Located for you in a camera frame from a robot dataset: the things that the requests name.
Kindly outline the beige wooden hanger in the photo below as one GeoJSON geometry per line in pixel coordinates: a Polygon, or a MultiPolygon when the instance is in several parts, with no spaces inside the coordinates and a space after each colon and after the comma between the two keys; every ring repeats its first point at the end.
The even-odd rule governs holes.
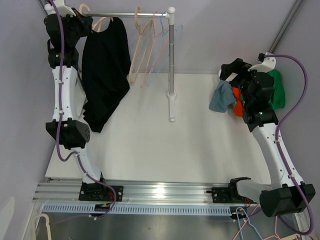
{"type": "Polygon", "coordinates": [[[102,16],[98,20],[94,20],[92,16],[89,16],[91,9],[85,3],[80,4],[78,11],[82,16],[89,18],[89,20],[90,20],[90,33],[91,34],[92,33],[100,33],[102,31],[102,25],[106,19],[109,19],[111,22],[115,21],[115,18],[111,17],[111,16],[110,17],[102,16]]]}
{"type": "Polygon", "coordinates": [[[136,42],[136,46],[134,49],[134,53],[133,53],[133,57],[131,60],[131,65],[130,65],[130,69],[129,69],[129,74],[128,74],[128,82],[130,85],[133,85],[136,82],[136,79],[138,77],[138,74],[140,72],[140,69],[142,67],[142,64],[144,63],[146,54],[147,54],[147,50],[150,46],[151,43],[151,39],[153,36],[153,27],[154,27],[154,20],[151,19],[149,20],[143,27],[141,26],[141,24],[139,23],[138,20],[138,14],[141,12],[141,8],[137,7],[135,9],[134,12],[134,23],[135,23],[135,28],[138,30],[139,36],[138,36],[138,40],[136,42]],[[147,37],[146,39],[146,43],[144,45],[144,50],[142,51],[142,56],[140,57],[140,61],[139,64],[137,66],[136,72],[134,72],[137,60],[139,58],[139,54],[141,52],[141,47],[142,47],[142,43],[143,43],[143,39],[144,37],[147,37]]]}

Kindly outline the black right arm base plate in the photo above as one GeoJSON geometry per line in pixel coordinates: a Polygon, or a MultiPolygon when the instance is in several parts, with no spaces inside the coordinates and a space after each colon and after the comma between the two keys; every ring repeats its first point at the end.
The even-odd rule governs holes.
{"type": "Polygon", "coordinates": [[[247,204],[245,197],[240,196],[233,187],[212,187],[206,191],[214,204],[247,204]]]}

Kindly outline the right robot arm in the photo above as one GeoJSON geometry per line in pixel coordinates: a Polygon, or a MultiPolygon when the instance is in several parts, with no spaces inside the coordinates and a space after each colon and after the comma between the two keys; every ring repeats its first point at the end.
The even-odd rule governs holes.
{"type": "Polygon", "coordinates": [[[222,64],[219,78],[225,81],[236,74],[230,85],[239,89],[243,104],[242,118],[256,139],[269,171],[271,185],[253,181],[249,177],[230,180],[227,196],[232,202],[244,197],[260,204],[267,217],[303,212],[316,191],[306,184],[296,170],[280,134],[280,123],[270,99],[274,91],[274,78],[269,72],[276,60],[263,55],[260,64],[251,65],[237,58],[222,64]]]}

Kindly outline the light blue wire hanger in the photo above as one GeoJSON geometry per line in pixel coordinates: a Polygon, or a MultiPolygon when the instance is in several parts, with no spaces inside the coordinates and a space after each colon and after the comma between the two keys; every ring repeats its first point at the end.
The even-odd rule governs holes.
{"type": "MultiPolygon", "coordinates": [[[[169,25],[168,24],[164,25],[165,28],[167,26],[168,26],[168,34],[167,34],[168,39],[166,41],[166,44],[165,44],[165,47],[164,47],[164,51],[162,52],[162,54],[161,54],[161,56],[160,56],[160,58],[159,58],[159,60],[157,62],[157,65],[155,67],[155,70],[154,70],[154,72],[152,74],[156,74],[156,75],[159,74],[162,71],[162,69],[164,68],[165,63],[168,62],[169,58],[170,58],[170,54],[169,54],[169,50],[168,50],[168,48],[169,48],[169,25]]],[[[150,86],[152,85],[152,83],[156,79],[156,77],[152,76],[152,74],[150,75],[150,78],[149,78],[151,80],[150,86]]]]}

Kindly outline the green t shirt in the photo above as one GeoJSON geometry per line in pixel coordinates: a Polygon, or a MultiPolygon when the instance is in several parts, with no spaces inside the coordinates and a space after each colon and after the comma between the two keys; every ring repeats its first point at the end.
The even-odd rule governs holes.
{"type": "Polygon", "coordinates": [[[273,77],[274,80],[273,92],[270,96],[269,104],[273,110],[283,109],[286,104],[286,96],[282,83],[282,75],[276,69],[271,70],[268,74],[273,77]]]}

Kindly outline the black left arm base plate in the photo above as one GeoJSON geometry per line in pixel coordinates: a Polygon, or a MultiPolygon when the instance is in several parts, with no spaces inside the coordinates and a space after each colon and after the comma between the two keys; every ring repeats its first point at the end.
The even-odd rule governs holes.
{"type": "Polygon", "coordinates": [[[123,199],[124,187],[122,185],[112,185],[114,192],[107,186],[98,183],[81,183],[78,196],[79,201],[86,202],[113,202],[116,197],[117,202],[123,199]]]}

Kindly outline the black t shirt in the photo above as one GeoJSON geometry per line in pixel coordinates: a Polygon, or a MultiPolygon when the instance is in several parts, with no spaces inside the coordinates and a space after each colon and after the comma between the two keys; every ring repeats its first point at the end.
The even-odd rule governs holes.
{"type": "Polygon", "coordinates": [[[127,76],[131,58],[127,31],[121,19],[114,18],[104,31],[87,37],[81,66],[87,98],[83,118],[92,132],[100,133],[130,90],[127,76]]]}

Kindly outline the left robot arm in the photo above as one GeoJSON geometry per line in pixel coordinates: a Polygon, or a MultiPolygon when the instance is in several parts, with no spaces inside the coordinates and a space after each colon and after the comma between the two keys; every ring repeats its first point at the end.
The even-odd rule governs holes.
{"type": "Polygon", "coordinates": [[[54,111],[46,131],[56,142],[56,152],[62,162],[73,157],[82,173],[82,183],[93,185],[90,195],[97,201],[107,197],[108,188],[102,185],[103,175],[91,158],[88,142],[89,126],[80,121],[77,90],[79,53],[76,45],[80,38],[91,32],[92,18],[81,15],[61,16],[51,13],[44,19],[49,35],[48,62],[54,79],[54,111]]]}

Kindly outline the orange t shirt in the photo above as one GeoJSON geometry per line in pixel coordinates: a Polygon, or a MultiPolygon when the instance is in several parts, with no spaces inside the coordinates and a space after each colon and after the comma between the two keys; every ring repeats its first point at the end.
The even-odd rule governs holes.
{"type": "Polygon", "coordinates": [[[233,107],[233,113],[236,117],[243,117],[243,102],[242,102],[242,96],[241,92],[238,88],[232,87],[232,93],[235,97],[235,104],[233,107]]]}

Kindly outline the grey-blue t shirt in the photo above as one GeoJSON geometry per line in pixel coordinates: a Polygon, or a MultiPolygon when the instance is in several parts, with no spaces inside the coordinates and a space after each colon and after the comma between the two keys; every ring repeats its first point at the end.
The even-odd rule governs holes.
{"type": "Polygon", "coordinates": [[[213,92],[209,103],[209,109],[218,113],[225,113],[230,105],[236,102],[232,86],[228,81],[220,80],[213,92]]]}

